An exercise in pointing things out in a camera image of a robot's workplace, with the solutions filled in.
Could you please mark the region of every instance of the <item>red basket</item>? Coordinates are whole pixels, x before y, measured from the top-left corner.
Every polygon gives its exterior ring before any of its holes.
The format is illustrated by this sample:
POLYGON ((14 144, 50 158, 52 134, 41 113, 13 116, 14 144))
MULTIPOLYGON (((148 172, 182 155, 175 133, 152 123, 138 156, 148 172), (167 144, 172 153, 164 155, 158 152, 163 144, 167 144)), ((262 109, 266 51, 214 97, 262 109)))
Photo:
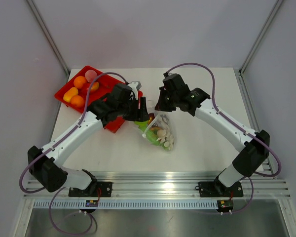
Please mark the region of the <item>red basket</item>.
MULTIPOLYGON (((61 102, 63 102, 67 106, 72 107, 74 110, 77 110, 78 112, 82 113, 84 106, 81 108, 73 107, 72 104, 64 101, 63 97, 64 97, 64 94, 70 88, 74 87, 74 79, 78 76, 84 76, 84 74, 90 69, 94 70, 98 75, 100 75, 102 73, 99 70, 96 70, 90 66, 85 66, 84 68, 81 69, 80 72, 77 73, 77 75, 75 75, 59 91, 56 92, 55 98, 57 100, 60 100, 61 102)), ((99 88, 95 92, 90 93, 88 105, 90 105, 92 101, 95 101, 95 100, 99 99, 100 97, 102 97, 103 95, 110 93, 113 90, 113 87, 117 83, 123 83, 120 80, 117 80, 109 75, 104 75, 104 76, 100 77, 97 81, 99 82, 99 88)), ((80 91, 79 91, 79 95, 82 96, 84 100, 86 99, 85 93, 80 93, 80 91)), ((143 95, 143 93, 141 91, 138 91, 138 96, 141 97, 142 95, 143 95)), ((104 128, 111 131, 112 133, 116 133, 117 130, 123 125, 124 122, 125 122, 125 120, 122 117, 118 117, 115 121, 109 122, 104 128)))

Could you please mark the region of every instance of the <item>transparent plastic bag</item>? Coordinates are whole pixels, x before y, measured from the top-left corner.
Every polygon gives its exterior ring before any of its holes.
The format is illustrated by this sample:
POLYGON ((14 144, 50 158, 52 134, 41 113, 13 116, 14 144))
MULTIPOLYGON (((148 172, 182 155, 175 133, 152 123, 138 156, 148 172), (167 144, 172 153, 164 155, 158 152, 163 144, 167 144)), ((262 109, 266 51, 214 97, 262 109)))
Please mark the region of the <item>transparent plastic bag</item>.
POLYGON ((147 101, 149 121, 134 122, 142 132, 142 136, 155 146, 160 146, 166 151, 173 150, 175 136, 170 124, 169 116, 165 112, 154 110, 152 101, 147 101))

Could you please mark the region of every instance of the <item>white wall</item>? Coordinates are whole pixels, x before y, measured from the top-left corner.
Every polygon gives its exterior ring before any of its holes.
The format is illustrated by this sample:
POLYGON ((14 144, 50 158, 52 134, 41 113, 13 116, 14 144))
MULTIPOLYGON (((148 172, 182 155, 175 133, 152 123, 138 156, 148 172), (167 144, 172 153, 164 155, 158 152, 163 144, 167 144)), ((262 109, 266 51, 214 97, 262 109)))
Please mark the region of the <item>white wall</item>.
POLYGON ((276 0, 36 0, 71 68, 239 68, 276 0))
POLYGON ((13 227, 27 150, 47 142, 65 82, 24 0, 0 0, 0 237, 13 227))
POLYGON ((283 163, 296 206, 296 0, 286 0, 245 80, 261 128, 283 163))

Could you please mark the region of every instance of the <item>black mounting bracket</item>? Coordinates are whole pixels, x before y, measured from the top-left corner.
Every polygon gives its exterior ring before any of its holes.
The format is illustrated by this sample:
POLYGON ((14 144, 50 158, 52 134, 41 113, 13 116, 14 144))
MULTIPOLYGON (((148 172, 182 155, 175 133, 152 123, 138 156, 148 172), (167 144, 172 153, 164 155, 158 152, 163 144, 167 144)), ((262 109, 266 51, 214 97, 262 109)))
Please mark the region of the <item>black mounting bracket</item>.
POLYGON ((219 194, 215 189, 214 181, 199 182, 195 187, 199 191, 201 198, 241 198, 243 197, 243 190, 240 182, 234 183, 231 187, 227 188, 223 194, 219 194))
POLYGON ((76 189, 76 188, 70 188, 68 196, 72 198, 81 198, 81 197, 92 197, 97 198, 98 197, 98 190, 101 190, 100 197, 101 198, 110 198, 112 194, 112 182, 100 182, 97 181, 96 187, 94 191, 90 194, 86 194, 84 190, 76 189))

